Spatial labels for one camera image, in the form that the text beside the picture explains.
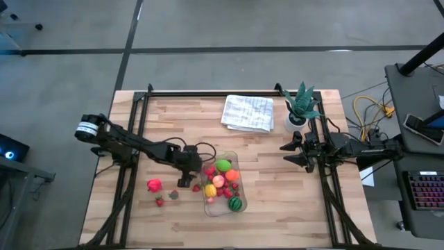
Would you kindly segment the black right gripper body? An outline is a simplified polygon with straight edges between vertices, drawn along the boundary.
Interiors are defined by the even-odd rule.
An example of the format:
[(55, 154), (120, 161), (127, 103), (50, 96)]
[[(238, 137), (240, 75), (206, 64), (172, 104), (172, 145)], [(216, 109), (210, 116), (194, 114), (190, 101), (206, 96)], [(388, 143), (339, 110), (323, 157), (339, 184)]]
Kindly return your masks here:
[(315, 160), (320, 158), (324, 167), (330, 168), (327, 161), (327, 147), (330, 146), (330, 137), (327, 136), (324, 142), (320, 142), (316, 133), (305, 133), (305, 141), (302, 144), (302, 153), (305, 157), (305, 171), (314, 171)]

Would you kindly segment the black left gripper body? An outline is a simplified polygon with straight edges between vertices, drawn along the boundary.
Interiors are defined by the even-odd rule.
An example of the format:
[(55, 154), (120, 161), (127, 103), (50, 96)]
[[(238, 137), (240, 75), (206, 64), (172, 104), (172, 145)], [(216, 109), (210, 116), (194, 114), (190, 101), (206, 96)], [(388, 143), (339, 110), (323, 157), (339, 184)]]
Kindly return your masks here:
[(202, 165), (197, 146), (185, 146), (182, 151), (174, 153), (174, 167), (180, 171), (200, 173)]

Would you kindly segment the red toy bell pepper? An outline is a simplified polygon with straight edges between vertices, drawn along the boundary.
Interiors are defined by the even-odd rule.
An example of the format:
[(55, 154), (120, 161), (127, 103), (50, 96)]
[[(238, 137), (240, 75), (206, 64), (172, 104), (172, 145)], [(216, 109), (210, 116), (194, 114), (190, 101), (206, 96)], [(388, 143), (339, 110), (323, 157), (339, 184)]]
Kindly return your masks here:
[(158, 178), (149, 179), (146, 183), (149, 192), (156, 193), (162, 189), (162, 182)]

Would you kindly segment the clear plastic tupperware container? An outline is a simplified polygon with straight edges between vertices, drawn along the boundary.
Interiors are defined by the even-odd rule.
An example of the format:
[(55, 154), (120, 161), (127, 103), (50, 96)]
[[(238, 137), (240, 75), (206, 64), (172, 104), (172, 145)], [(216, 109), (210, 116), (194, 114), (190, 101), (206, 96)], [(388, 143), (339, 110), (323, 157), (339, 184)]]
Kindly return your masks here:
[[(232, 169), (237, 170), (240, 173), (240, 177), (236, 180), (236, 181), (228, 181), (225, 178), (225, 172), (220, 172), (217, 168), (215, 173), (213, 174), (213, 176), (216, 175), (222, 175), (225, 178), (225, 185), (221, 188), (217, 188), (218, 189), (223, 189), (223, 195), (218, 197), (217, 195), (214, 198), (214, 203), (212, 204), (208, 204), (207, 203), (207, 199), (208, 197), (205, 196), (205, 192), (204, 192), (204, 188), (207, 184), (212, 184), (211, 181), (208, 181), (207, 179), (207, 175), (204, 173), (204, 171), (210, 166), (210, 165), (214, 165), (216, 166), (216, 161), (218, 160), (229, 160), (232, 164)], [(238, 190), (234, 190), (232, 188), (232, 184), (233, 183), (238, 183), (239, 184), (239, 189)], [(210, 161), (209, 163), (205, 163), (203, 165), (202, 171), (200, 173), (200, 186), (201, 189), (203, 191), (203, 198), (204, 198), (204, 204), (205, 204), (205, 213), (210, 216), (210, 217), (218, 217), (221, 215), (228, 215), (231, 213), (240, 213), (243, 212), (248, 205), (248, 202), (246, 200), (246, 195), (245, 195), (245, 190), (244, 190), (244, 186), (243, 186), (243, 182), (242, 182), (242, 178), (241, 178), (241, 171), (240, 171), (240, 167), (239, 167), (239, 161), (238, 161), (238, 156), (235, 152), (233, 151), (224, 151), (220, 154), (218, 154), (215, 159), (213, 159), (212, 161)], [(224, 196), (224, 191), (226, 189), (229, 189), (232, 191), (233, 196), (236, 192), (238, 192), (240, 194), (240, 198), (243, 201), (243, 207), (239, 212), (232, 212), (230, 211), (230, 209), (228, 208), (228, 199), (225, 198)]]

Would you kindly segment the green striped toy watermelon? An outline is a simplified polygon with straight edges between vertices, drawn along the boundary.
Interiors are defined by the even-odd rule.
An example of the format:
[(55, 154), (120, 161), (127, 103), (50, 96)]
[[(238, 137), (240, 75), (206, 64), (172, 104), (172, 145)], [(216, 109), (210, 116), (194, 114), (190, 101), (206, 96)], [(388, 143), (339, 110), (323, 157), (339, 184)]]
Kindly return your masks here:
[(228, 199), (228, 208), (232, 212), (239, 212), (243, 207), (243, 201), (240, 197), (234, 196)]

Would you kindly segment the green snake plant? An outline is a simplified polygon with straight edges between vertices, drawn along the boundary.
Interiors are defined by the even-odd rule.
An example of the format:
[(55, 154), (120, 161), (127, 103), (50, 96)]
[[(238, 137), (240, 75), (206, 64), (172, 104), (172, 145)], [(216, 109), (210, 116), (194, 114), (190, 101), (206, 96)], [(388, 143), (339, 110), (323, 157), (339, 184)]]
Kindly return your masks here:
[(304, 119), (313, 119), (321, 116), (318, 111), (314, 110), (319, 101), (312, 99), (313, 93), (314, 86), (307, 89), (304, 82), (300, 84), (294, 98), (291, 97), (289, 91), (283, 91), (287, 99), (286, 107), (289, 111), (289, 119), (291, 122), (297, 123)]

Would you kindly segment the white checked folded towel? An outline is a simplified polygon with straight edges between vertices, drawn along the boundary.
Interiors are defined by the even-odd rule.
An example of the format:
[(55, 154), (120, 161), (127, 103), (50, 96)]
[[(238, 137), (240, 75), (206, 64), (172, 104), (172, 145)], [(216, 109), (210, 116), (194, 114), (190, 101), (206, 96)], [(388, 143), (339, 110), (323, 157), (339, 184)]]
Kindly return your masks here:
[(274, 129), (273, 104), (272, 98), (228, 95), (221, 123), (232, 130), (270, 133)]

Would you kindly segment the white paper sheet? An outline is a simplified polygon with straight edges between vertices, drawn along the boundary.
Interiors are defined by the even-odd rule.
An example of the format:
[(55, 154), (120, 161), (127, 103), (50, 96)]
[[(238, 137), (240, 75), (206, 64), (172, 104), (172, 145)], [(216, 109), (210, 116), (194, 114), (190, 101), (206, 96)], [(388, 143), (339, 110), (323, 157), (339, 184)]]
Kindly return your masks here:
[(375, 181), (373, 177), (373, 167), (363, 169), (359, 172), (361, 178), (361, 184), (363, 186), (374, 187)]

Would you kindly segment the black smartphone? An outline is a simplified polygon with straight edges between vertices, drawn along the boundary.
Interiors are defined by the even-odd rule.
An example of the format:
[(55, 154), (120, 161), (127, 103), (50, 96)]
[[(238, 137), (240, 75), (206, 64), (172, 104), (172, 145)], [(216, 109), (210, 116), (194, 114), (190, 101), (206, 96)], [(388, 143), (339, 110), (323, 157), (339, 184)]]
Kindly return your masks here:
[(421, 118), (412, 114), (407, 114), (403, 127), (438, 146), (441, 145), (444, 140), (444, 130), (439, 128), (430, 128), (425, 125)]

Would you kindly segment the dark gray desk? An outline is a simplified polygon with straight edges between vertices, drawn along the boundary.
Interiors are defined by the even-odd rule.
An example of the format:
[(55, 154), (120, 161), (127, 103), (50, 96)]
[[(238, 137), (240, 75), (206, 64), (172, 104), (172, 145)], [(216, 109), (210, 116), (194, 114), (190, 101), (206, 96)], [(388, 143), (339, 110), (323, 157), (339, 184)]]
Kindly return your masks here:
[(444, 71), (419, 67), (411, 76), (403, 76), (396, 65), (387, 65), (384, 71), (406, 150), (444, 155), (444, 142), (438, 146), (404, 127), (408, 114), (427, 119), (441, 110), (438, 97), (444, 95)]
[(444, 240), (444, 210), (414, 210), (411, 207), (402, 173), (419, 171), (444, 172), (444, 158), (409, 154), (395, 161), (404, 227), (417, 238)]

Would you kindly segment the backlit black keyboard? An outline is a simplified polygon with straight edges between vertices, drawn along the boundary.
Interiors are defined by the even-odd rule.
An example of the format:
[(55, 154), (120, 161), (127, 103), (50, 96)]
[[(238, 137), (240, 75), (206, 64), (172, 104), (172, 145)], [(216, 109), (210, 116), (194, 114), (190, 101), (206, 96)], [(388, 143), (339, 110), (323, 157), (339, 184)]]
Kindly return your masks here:
[(444, 172), (403, 172), (402, 175), (414, 210), (444, 210)]

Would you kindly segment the black metal pole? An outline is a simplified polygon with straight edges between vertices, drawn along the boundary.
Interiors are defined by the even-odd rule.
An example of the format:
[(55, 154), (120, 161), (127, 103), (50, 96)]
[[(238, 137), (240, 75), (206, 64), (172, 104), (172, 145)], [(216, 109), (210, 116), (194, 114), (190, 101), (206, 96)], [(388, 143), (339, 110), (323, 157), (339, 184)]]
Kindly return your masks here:
[(397, 64), (398, 72), (403, 76), (410, 76), (420, 65), (444, 48), (444, 32), (420, 50), (414, 57), (403, 65)]

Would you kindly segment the dark side desk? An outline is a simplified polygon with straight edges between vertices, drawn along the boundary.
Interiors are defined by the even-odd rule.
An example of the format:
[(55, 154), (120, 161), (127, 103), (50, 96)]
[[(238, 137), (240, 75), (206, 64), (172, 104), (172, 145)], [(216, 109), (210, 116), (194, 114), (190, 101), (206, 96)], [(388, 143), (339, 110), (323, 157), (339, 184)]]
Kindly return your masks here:
[(9, 250), (17, 228), (22, 209), (26, 205), (26, 196), (31, 191), (34, 178), (42, 178), (50, 183), (56, 173), (30, 167), (21, 162), (0, 157), (0, 170), (6, 173), (10, 191), (6, 218), (0, 222), (0, 250)]

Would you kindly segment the black device with blue light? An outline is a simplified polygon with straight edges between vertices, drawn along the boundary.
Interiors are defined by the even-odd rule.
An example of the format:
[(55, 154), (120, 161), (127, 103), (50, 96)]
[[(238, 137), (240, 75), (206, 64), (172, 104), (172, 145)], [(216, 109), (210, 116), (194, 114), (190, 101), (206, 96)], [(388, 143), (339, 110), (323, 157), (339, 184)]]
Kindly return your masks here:
[(22, 163), (30, 147), (6, 135), (0, 134), (0, 156), (6, 160)]

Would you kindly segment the gray chair base with casters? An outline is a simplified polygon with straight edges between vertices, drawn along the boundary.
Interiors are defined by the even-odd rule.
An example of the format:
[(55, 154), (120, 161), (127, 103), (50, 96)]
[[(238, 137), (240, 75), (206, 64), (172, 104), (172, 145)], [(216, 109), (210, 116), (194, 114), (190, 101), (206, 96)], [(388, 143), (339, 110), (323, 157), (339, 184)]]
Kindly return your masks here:
[(0, 0), (0, 35), (7, 39), (7, 41), (18, 50), (20, 56), (26, 56), (27, 53), (16, 43), (14, 38), (8, 32), (8, 29), (17, 28), (18, 26), (32, 26), (37, 31), (43, 29), (41, 23), (21, 21), (14, 12), (8, 10), (7, 3), (4, 0)]

